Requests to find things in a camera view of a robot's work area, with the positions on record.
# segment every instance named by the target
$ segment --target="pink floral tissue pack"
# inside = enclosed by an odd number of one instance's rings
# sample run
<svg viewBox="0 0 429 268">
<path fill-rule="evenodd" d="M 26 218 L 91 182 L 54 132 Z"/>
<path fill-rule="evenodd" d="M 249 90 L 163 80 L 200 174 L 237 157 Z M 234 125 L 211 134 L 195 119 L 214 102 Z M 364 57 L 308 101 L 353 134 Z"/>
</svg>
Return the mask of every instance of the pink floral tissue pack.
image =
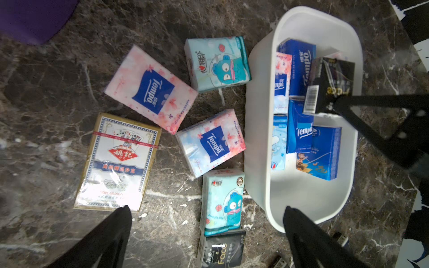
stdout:
<svg viewBox="0 0 429 268">
<path fill-rule="evenodd" d="M 196 178 L 246 149 L 234 109 L 185 128 L 176 138 Z"/>
<path fill-rule="evenodd" d="M 176 133 L 198 95 L 136 45 L 104 92 L 171 134 Z"/>
</svg>

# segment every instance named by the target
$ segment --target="dark marble surface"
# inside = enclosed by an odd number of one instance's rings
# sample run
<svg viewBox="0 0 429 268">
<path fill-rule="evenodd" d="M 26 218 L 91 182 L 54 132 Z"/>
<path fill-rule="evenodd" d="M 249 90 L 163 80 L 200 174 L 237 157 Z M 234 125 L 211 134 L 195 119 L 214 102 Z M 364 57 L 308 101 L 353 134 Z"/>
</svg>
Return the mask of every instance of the dark marble surface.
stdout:
<svg viewBox="0 0 429 268">
<path fill-rule="evenodd" d="M 356 29 L 364 50 L 364 94 L 428 92 L 428 74 L 387 0 L 82 0 L 45 45 L 0 36 L 0 266 L 46 265 L 109 214 L 74 210 L 73 202 L 97 114 L 149 123 L 102 93 L 132 44 L 189 84 L 186 38 L 242 35 L 251 51 L 298 5 L 332 14 Z M 235 109 L 243 127 L 245 86 L 223 95 L 225 106 L 217 91 L 198 96 L 181 127 L 226 108 Z M 362 117 L 383 134 L 404 116 L 402 110 L 362 110 Z M 365 138 L 358 146 L 349 200 L 320 226 L 330 235 L 349 236 L 353 253 L 370 266 L 393 267 L 418 181 Z M 220 166 L 227 167 L 242 168 L 243 155 Z M 142 210 L 133 214 L 124 267 L 194 267 L 201 184 L 201 178 L 190 178 L 176 140 L 164 131 Z M 139 220 L 142 213 L 147 216 Z M 268 267 L 277 251 L 290 261 L 285 235 L 250 197 L 244 200 L 242 219 L 247 230 L 242 267 Z"/>
</svg>

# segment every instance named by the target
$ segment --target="white tray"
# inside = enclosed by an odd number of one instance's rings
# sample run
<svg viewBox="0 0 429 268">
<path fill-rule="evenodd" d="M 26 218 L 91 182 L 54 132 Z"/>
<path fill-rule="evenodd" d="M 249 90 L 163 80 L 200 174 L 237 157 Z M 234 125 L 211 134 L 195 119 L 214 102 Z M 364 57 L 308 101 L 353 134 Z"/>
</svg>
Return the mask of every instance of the white tray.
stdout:
<svg viewBox="0 0 429 268">
<path fill-rule="evenodd" d="M 334 217 L 346 203 L 353 184 L 357 131 L 342 117 L 315 117 L 315 125 L 341 126 L 338 176 L 333 181 L 296 170 L 296 154 L 288 154 L 284 171 L 271 170 L 275 53 L 292 38 L 316 45 L 316 56 L 342 51 L 355 62 L 353 95 L 362 91 L 363 56 L 359 38 L 346 22 L 304 6 L 289 10 L 276 29 L 249 56 L 252 80 L 247 83 L 245 116 L 245 186 L 269 222 L 284 232 L 286 206 L 301 210 L 315 223 Z"/>
</svg>

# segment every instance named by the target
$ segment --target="purple fabric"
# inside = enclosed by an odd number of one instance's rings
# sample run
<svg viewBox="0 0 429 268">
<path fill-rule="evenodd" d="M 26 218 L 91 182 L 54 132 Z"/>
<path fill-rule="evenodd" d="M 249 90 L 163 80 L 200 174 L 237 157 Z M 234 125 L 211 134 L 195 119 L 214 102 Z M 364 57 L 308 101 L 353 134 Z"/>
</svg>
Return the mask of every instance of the purple fabric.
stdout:
<svg viewBox="0 0 429 268">
<path fill-rule="evenodd" d="M 79 0 L 2 0 L 0 31 L 15 40 L 40 45 L 67 22 Z"/>
</svg>

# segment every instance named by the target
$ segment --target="tissue pack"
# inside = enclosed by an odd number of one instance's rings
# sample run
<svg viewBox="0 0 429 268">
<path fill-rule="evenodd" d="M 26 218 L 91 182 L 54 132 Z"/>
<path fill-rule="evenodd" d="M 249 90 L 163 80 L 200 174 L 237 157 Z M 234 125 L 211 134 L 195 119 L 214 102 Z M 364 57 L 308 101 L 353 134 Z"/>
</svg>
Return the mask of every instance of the tissue pack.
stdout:
<svg viewBox="0 0 429 268">
<path fill-rule="evenodd" d="M 284 170 L 286 160 L 287 116 L 275 115 L 272 129 L 271 168 Z"/>
<path fill-rule="evenodd" d="M 311 150 L 314 116 L 302 114 L 303 108 L 303 100 L 289 100 L 286 147 L 288 154 L 309 153 Z"/>
<path fill-rule="evenodd" d="M 198 95 L 136 45 L 104 92 L 171 134 L 176 133 Z"/>
<path fill-rule="evenodd" d="M 227 268 L 241 265 L 246 231 L 228 231 L 218 235 L 201 233 L 196 257 L 197 268 Z"/>
<path fill-rule="evenodd" d="M 287 114 L 292 55 L 277 52 L 275 58 L 274 113 Z"/>
<path fill-rule="evenodd" d="M 199 92 L 251 80 L 243 37 L 187 39 L 185 54 L 191 86 Z"/>
<path fill-rule="evenodd" d="M 278 52 L 292 55 L 289 96 L 305 96 L 311 61 L 316 57 L 316 45 L 290 39 L 278 46 Z"/>
<path fill-rule="evenodd" d="M 243 189 L 241 170 L 218 169 L 203 175 L 200 228 L 204 235 L 240 228 Z"/>
<path fill-rule="evenodd" d="M 337 97 L 353 94 L 354 65 L 327 57 L 315 59 L 311 65 L 304 113 L 338 114 L 332 105 Z"/>
<path fill-rule="evenodd" d="M 246 149 L 234 109 L 176 133 L 192 174 L 199 177 Z"/>
<path fill-rule="evenodd" d="M 314 126 L 311 151 L 298 154 L 296 169 L 327 181 L 336 179 L 340 142 L 340 127 Z"/>
</svg>

